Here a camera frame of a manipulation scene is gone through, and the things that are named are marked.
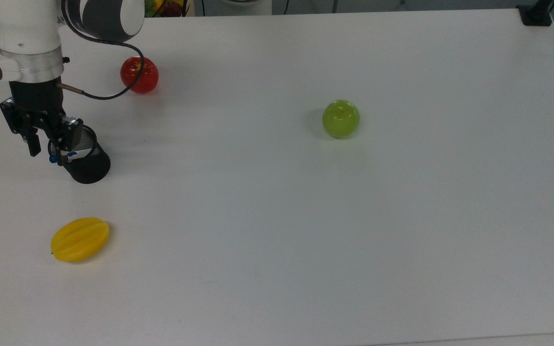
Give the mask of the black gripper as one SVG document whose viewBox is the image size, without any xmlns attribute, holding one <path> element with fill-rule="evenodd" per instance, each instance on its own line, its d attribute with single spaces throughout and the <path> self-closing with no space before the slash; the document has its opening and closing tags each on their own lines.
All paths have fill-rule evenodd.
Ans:
<svg viewBox="0 0 554 346">
<path fill-rule="evenodd" d="M 11 97 L 0 103 L 0 110 L 14 134 L 28 145 L 31 157 L 41 152 L 38 130 L 48 136 L 49 162 L 70 164 L 69 151 L 59 145 L 78 145 L 83 136 L 83 121 L 67 118 L 63 110 L 60 79 L 42 83 L 10 82 Z"/>
</svg>

